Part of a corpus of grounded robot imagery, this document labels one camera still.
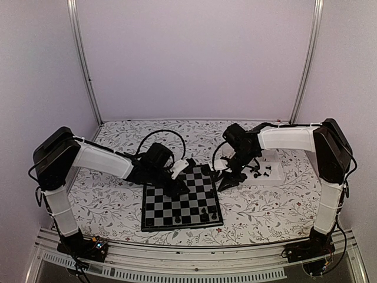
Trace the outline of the black white chessboard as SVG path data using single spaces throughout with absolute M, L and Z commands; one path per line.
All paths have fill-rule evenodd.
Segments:
M 188 194 L 171 198 L 164 196 L 161 188 L 147 185 L 143 187 L 141 231 L 159 232 L 222 226 L 223 216 L 209 166 L 207 164 L 194 166 L 181 172 L 178 177 L 190 189 Z M 210 189 L 215 191 L 213 197 L 209 195 Z M 212 207 L 216 209 L 216 220 L 211 218 L 213 213 L 209 209 Z M 203 214 L 202 208 L 206 208 L 209 215 L 208 222 L 200 220 L 200 215 Z M 180 217 L 180 223 L 175 223 L 176 216 Z

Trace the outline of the white plastic tray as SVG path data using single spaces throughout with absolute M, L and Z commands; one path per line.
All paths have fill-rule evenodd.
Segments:
M 215 160 L 224 159 L 228 161 L 233 155 L 234 150 L 230 145 L 225 144 L 221 147 L 220 157 L 216 157 Z M 263 150 L 262 156 L 255 157 L 244 168 L 243 173 L 247 175 L 247 179 L 239 186 L 282 185 L 285 179 L 277 150 Z

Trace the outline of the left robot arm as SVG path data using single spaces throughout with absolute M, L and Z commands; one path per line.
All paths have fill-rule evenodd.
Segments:
M 175 198 L 189 189 L 179 174 L 189 166 L 185 158 L 161 143 L 153 143 L 145 152 L 122 153 L 73 134 L 60 127 L 32 155 L 28 176 L 37 183 L 35 198 L 52 218 L 61 242 L 75 256 L 88 249 L 68 199 L 67 178 L 74 170 L 87 169 L 112 175 L 135 185 L 155 186 L 165 196 Z

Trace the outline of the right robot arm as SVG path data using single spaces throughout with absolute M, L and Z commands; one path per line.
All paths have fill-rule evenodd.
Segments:
M 289 149 L 316 155 L 320 181 L 318 214 L 310 230 L 305 252 L 317 257 L 330 242 L 343 200 L 349 196 L 348 177 L 357 168 L 353 151 L 335 119 L 318 124 L 272 124 L 264 122 L 251 130 L 233 123 L 223 133 L 234 154 L 227 159 L 212 159 L 210 169 L 222 173 L 219 191 L 246 180 L 244 168 L 264 150 Z

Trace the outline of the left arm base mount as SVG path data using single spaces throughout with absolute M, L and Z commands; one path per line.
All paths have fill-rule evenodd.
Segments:
M 75 258 L 105 262 L 108 252 L 108 240 L 100 236 L 84 238 L 81 230 L 71 236 L 61 236 L 57 251 Z

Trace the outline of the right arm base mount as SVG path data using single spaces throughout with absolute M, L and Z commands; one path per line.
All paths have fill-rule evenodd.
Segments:
M 303 264 L 303 269 L 308 275 L 318 277 L 325 273 L 330 264 L 330 259 L 325 259 L 325 255 L 332 257 L 334 252 L 335 246 L 332 243 L 332 237 L 312 229 L 309 239 L 285 245 L 281 256 L 286 258 L 288 263 L 320 257 L 317 261 Z

